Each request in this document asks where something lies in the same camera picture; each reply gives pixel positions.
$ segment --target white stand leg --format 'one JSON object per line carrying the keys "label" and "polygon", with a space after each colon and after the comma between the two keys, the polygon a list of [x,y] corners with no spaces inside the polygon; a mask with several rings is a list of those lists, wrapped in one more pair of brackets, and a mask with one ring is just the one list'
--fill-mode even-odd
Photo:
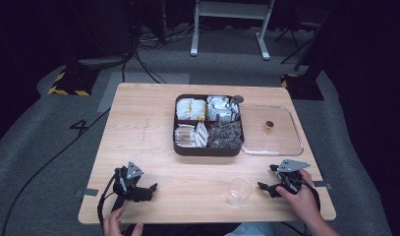
{"label": "white stand leg", "polygon": [[272,13],[273,2],[274,0],[271,0],[267,5],[266,13],[264,14],[263,24],[261,25],[261,30],[260,32],[256,33],[256,39],[258,47],[260,48],[261,56],[263,57],[263,60],[266,61],[270,59],[270,55],[267,51],[266,44],[264,43],[264,34],[266,33],[267,24],[269,23],[270,15]]}
{"label": "white stand leg", "polygon": [[194,18],[194,35],[193,43],[191,44],[191,56],[197,56],[199,54],[199,24],[200,24],[200,0],[196,3],[196,16]]}

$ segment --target food container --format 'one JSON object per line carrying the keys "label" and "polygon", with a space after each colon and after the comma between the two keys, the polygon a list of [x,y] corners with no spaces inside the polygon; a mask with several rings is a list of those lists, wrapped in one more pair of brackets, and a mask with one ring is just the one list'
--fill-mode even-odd
{"label": "food container", "polygon": [[[210,120],[207,112],[205,112],[205,116],[202,118],[202,120],[181,120],[178,118],[177,115],[177,104],[178,101],[180,101],[183,98],[193,98],[193,99],[202,99],[205,102],[207,101],[207,98],[209,97],[208,94],[182,94],[179,95],[176,100],[175,100],[175,111],[174,111],[174,126],[173,126],[173,146],[175,151],[180,154],[180,155],[186,155],[186,156],[235,156],[239,154],[240,150],[242,149],[242,145],[236,146],[236,147],[211,147],[210,143],[207,144],[206,147],[181,147],[176,143],[175,140],[175,131],[179,127],[179,125],[192,125],[192,126],[197,126],[199,122],[203,122],[207,130],[209,131],[210,128],[213,125],[216,125],[215,123],[218,123],[218,121]],[[245,141],[245,136],[243,134],[243,126],[242,126],[242,118],[240,115],[240,109],[238,111],[238,116],[236,118],[236,125],[240,125],[240,134],[236,134],[237,138],[240,137],[241,143]]]}

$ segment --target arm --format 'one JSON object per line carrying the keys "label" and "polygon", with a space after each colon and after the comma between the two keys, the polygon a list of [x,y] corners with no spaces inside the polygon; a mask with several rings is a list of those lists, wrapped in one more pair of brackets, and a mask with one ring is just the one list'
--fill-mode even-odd
{"label": "arm", "polygon": [[[120,208],[111,212],[107,217],[104,218],[104,236],[122,236],[120,232],[121,221],[119,217],[124,212],[124,208]],[[132,236],[142,236],[143,224],[138,223],[133,230]]]}
{"label": "arm", "polygon": [[[300,174],[310,186],[313,185],[313,179],[310,173],[301,169]],[[318,235],[339,235],[321,216],[316,207],[314,195],[310,188],[302,185],[297,195],[290,194],[286,189],[277,187],[276,191],[291,205],[292,210],[300,217],[310,228],[314,236]]]}

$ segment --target clear plastic cup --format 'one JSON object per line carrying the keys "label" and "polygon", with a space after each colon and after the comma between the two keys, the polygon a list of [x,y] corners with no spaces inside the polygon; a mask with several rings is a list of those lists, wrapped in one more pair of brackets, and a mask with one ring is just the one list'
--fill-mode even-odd
{"label": "clear plastic cup", "polygon": [[252,185],[244,177],[234,177],[228,183],[228,203],[236,207],[243,204],[252,194]]}

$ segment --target robotic arm controller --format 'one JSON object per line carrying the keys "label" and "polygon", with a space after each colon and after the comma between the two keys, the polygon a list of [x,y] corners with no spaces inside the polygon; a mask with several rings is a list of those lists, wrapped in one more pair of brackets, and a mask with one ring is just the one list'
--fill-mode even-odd
{"label": "robotic arm controller", "polygon": [[281,197],[279,193],[276,191],[277,186],[281,186],[285,188],[289,193],[296,195],[300,191],[301,186],[304,184],[308,186],[313,192],[316,205],[318,207],[318,210],[320,210],[318,192],[316,191],[316,189],[313,188],[313,186],[310,186],[310,184],[302,178],[299,172],[300,169],[309,166],[310,166],[309,163],[285,159],[282,161],[280,165],[270,165],[270,170],[272,170],[273,172],[277,172],[278,179],[281,183],[268,186],[267,184],[257,182],[258,186],[262,190],[267,191],[272,198],[277,198]]}
{"label": "robotic arm controller", "polygon": [[114,175],[108,183],[101,195],[98,203],[97,213],[98,219],[101,224],[101,229],[103,229],[103,215],[102,209],[104,206],[104,201],[107,199],[106,194],[110,188],[111,183],[114,180],[113,192],[117,195],[116,202],[114,203],[111,211],[120,208],[125,200],[133,202],[143,202],[150,201],[153,197],[153,192],[156,191],[157,184],[150,186],[148,189],[140,188],[137,186],[139,180],[142,178],[143,171],[138,168],[133,162],[129,162],[128,167],[123,166],[121,168],[116,168]]}

